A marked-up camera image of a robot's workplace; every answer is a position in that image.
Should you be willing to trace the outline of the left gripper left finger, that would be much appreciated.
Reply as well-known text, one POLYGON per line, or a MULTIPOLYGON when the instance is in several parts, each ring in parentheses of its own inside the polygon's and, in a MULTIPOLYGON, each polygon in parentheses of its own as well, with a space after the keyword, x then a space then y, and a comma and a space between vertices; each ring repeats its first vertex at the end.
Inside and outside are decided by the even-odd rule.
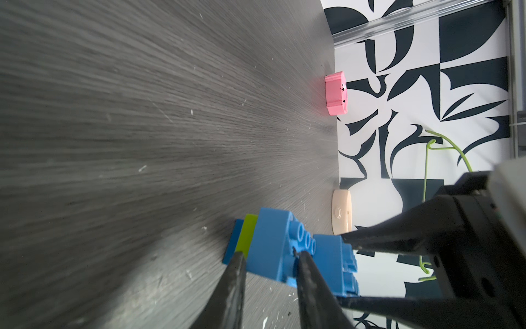
POLYGON ((242 328, 246 260, 235 252, 208 303, 190 328, 242 328))

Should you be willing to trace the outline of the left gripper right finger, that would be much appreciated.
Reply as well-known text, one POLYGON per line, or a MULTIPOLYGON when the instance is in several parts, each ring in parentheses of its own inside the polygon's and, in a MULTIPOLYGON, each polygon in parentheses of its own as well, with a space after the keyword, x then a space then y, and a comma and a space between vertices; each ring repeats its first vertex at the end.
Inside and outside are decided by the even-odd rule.
POLYGON ((299 254, 297 291, 301 328, 353 328, 308 252, 299 254))

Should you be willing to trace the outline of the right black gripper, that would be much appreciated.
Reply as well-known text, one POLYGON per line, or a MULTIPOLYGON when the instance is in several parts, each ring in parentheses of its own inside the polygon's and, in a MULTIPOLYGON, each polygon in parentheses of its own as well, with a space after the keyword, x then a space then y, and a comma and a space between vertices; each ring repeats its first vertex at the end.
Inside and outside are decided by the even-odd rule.
POLYGON ((524 328, 525 259, 490 197, 487 171, 463 174, 431 200, 341 234, 356 250, 432 254, 443 295, 339 297, 344 308, 413 328, 524 328))

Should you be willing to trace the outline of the light blue long lego brick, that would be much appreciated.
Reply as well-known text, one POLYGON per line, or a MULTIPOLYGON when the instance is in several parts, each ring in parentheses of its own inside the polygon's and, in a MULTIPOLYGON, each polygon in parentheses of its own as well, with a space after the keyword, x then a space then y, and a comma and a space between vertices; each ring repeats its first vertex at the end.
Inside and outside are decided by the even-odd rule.
POLYGON ((314 262, 334 296, 356 297, 360 295, 356 256, 352 246, 339 235, 314 235, 316 251, 314 262))

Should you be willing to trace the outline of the green lego brick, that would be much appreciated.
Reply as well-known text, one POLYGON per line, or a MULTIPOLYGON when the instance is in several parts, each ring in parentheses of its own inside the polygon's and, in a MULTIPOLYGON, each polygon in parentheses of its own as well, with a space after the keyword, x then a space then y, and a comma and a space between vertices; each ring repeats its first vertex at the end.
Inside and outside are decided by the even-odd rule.
POLYGON ((241 231, 236 244, 235 252, 242 252, 244 258, 248 259, 249 250, 251 247, 253 234, 258 222, 258 216, 254 214, 247 214, 243 220, 241 231))

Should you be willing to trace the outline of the small dark blue lego brick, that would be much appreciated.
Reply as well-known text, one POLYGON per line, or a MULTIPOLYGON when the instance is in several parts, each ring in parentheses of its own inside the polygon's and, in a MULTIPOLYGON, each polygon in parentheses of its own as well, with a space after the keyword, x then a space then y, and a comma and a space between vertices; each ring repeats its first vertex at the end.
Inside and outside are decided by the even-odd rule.
POLYGON ((241 234, 242 226, 244 224, 243 219, 237 219, 234 224, 234 229, 231 233, 225 255, 223 257, 223 264, 228 265, 236 252, 237 243, 241 234))

